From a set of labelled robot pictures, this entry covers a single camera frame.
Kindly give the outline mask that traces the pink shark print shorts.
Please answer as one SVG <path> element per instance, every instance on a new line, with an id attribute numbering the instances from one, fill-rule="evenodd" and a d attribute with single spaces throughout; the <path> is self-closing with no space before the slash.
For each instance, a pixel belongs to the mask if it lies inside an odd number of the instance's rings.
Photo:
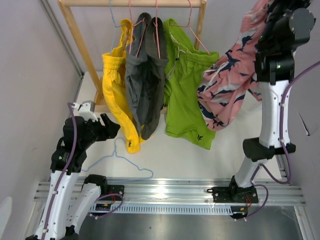
<path id="1" fill-rule="evenodd" d="M 242 107 L 246 92 L 261 101 L 255 61 L 258 40 L 266 27 L 271 0 L 259 0 L 242 18 L 235 44 L 202 74 L 197 102 L 206 127 L 220 131 Z"/>

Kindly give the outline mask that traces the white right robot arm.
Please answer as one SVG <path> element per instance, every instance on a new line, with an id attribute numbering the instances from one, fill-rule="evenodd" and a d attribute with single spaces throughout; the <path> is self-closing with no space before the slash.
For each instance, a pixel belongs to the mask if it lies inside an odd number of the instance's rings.
<path id="1" fill-rule="evenodd" d="M 260 135 L 242 143 L 244 160 L 228 186 L 209 188 L 214 203 L 258 203 L 256 174 L 276 155 L 295 152 L 288 133 L 288 103 L 296 79 L 294 52 L 310 40 L 316 19 L 309 0 L 275 0 L 257 42 L 255 73 L 262 94 Z"/>

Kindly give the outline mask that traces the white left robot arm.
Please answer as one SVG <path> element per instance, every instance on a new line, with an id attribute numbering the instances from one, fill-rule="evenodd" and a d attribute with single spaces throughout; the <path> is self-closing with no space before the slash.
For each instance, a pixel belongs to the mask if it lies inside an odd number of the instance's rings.
<path id="1" fill-rule="evenodd" d="M 89 174 L 80 194 L 70 205 L 72 192 L 87 158 L 87 149 L 96 142 L 114 139 L 120 125 L 102 113 L 97 119 L 72 115 L 65 120 L 63 136 L 51 156 L 50 186 L 35 233 L 29 240 L 77 240 L 81 226 L 97 200 L 110 198 L 108 180 Z"/>

